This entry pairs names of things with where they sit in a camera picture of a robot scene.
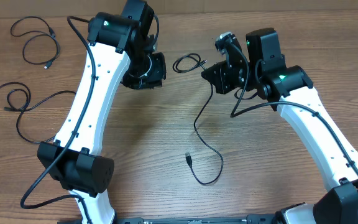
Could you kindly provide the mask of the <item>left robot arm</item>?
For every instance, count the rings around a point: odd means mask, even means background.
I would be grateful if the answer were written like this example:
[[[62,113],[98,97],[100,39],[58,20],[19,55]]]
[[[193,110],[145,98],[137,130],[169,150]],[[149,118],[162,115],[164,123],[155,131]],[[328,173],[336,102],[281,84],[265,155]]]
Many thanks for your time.
[[[105,124],[117,88],[162,86],[165,58],[150,34],[158,18],[145,1],[128,1],[123,12],[99,12],[88,24],[86,65],[70,112],[53,142],[37,156],[46,173],[77,201],[82,223],[113,223],[108,197],[114,161],[101,155]]]

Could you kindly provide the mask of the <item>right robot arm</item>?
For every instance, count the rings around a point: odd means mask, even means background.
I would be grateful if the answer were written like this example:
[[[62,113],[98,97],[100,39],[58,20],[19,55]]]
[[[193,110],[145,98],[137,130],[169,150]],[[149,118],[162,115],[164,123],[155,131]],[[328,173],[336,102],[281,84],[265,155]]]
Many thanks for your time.
[[[226,59],[202,72],[219,94],[255,91],[293,128],[322,176],[326,194],[314,204],[277,211],[269,223],[358,223],[358,152],[323,106],[311,78],[300,66],[288,67],[273,28],[250,32],[247,53],[237,37],[221,34],[216,49]]]

